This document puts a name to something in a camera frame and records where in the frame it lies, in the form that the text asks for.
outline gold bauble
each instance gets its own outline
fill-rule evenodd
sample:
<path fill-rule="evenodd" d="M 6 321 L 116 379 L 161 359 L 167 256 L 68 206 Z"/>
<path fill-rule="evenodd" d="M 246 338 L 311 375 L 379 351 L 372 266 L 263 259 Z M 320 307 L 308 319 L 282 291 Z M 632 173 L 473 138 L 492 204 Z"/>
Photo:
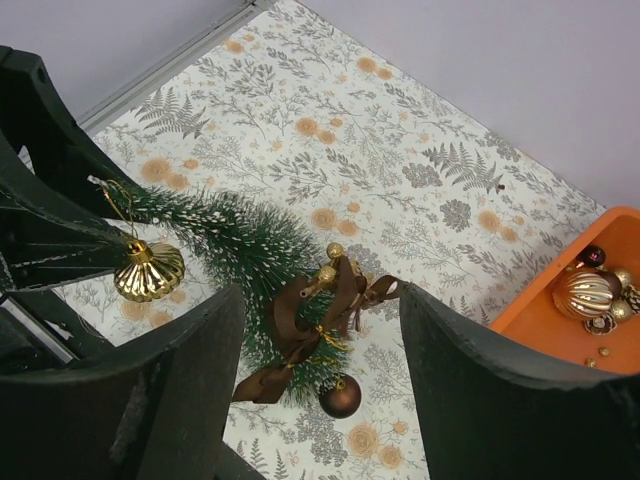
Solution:
<path fill-rule="evenodd" d="M 331 283 L 336 279 L 337 272 L 335 268 L 325 265 L 318 270 L 318 282 Z"/>
<path fill-rule="evenodd" d="M 327 247 L 327 256 L 331 260 L 336 260 L 344 255 L 344 247 L 336 242 L 331 242 Z"/>
<path fill-rule="evenodd" d="M 624 290 L 629 285 L 631 285 L 631 272 L 629 270 L 625 270 L 624 268 L 614 268 L 611 272 L 618 277 L 620 283 L 622 284 L 622 289 Z"/>
<path fill-rule="evenodd" d="M 613 294 L 600 275 L 575 270 L 562 275 L 554 285 L 553 303 L 569 318 L 596 318 L 611 308 Z"/>
<path fill-rule="evenodd" d="M 618 323 L 624 323 L 633 316 L 633 309 L 624 300 L 614 300 L 611 304 L 611 315 Z"/>
<path fill-rule="evenodd" d="M 136 240 L 128 246 L 126 264 L 114 272 L 116 290 L 127 300 L 144 303 L 171 293 L 184 278 L 184 258 L 166 243 Z"/>

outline white tabletop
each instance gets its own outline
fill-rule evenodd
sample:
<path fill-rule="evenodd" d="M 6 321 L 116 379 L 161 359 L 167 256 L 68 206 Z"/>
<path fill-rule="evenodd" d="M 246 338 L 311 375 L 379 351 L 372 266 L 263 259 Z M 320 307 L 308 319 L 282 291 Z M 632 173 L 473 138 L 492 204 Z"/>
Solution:
<path fill-rule="evenodd" d="M 288 1 L 95 140 L 142 185 L 231 189 L 288 208 L 365 271 L 415 282 L 485 325 L 603 212 Z M 58 292 L 122 344 L 215 291 L 188 263 L 180 289 L 146 307 L 120 298 L 112 276 Z M 355 415 L 233 404 L 225 441 L 267 479 L 424 479 L 397 302 L 367 312 L 352 346 L 348 373 L 363 391 Z"/>

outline brown satin ribbon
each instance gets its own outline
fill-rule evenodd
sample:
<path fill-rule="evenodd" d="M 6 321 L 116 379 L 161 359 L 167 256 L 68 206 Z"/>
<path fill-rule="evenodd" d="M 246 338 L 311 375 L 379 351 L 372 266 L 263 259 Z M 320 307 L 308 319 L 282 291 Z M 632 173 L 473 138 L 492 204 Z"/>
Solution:
<path fill-rule="evenodd" d="M 360 310 L 400 295 L 401 282 L 395 277 L 382 277 L 367 288 L 366 279 L 354 275 L 347 257 L 339 258 L 336 263 L 338 282 L 335 298 L 319 325 L 314 326 L 298 317 L 302 302 L 300 291 L 309 284 L 303 277 L 294 278 L 275 297 L 268 309 L 267 321 L 272 340 L 285 361 L 264 367 L 240 382 L 232 402 L 277 403 L 293 378 L 294 367 L 310 359 L 322 339 L 337 348 L 346 349 L 329 332 L 335 330 L 340 336 L 346 336 L 349 319 L 354 312 L 359 328 Z M 398 285 L 394 292 L 388 294 L 393 282 L 398 282 Z"/>

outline gold wire hook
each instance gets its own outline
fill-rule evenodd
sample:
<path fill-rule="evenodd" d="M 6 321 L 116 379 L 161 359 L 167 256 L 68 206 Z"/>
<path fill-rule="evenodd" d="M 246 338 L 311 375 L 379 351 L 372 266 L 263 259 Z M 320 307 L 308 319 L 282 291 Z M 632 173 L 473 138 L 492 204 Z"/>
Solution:
<path fill-rule="evenodd" d="M 131 197 L 131 194 L 129 192 L 127 192 L 125 190 L 125 188 L 120 185 L 118 182 L 116 182 L 115 180 L 107 180 L 107 182 L 109 185 L 112 185 L 113 187 L 117 188 L 120 193 L 127 199 L 128 202 L 128 210 L 129 210 L 129 219 L 125 218 L 125 216 L 122 214 L 122 211 L 118 208 L 118 206 L 116 205 L 116 203 L 113 201 L 113 199 L 111 198 L 111 195 L 109 194 L 109 191 L 107 190 L 107 188 L 105 186 L 102 187 L 102 191 L 104 192 L 104 196 L 106 197 L 107 201 L 109 202 L 109 205 L 111 205 L 111 208 L 113 208 L 115 210 L 115 212 L 118 214 L 118 216 L 122 219 L 123 222 L 126 222 L 129 224 L 129 226 L 131 227 L 131 236 L 133 238 L 138 238 L 138 231 L 136 230 L 135 227 L 135 222 L 133 221 L 133 197 Z"/>

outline brown bauble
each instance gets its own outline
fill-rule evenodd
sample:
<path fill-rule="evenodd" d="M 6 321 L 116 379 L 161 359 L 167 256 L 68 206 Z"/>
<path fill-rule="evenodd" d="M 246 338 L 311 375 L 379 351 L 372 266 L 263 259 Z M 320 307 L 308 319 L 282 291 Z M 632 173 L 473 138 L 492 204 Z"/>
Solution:
<path fill-rule="evenodd" d="M 330 417 L 348 418 L 360 408 L 362 391 L 355 378 L 343 374 L 334 387 L 320 393 L 319 400 L 322 410 Z"/>

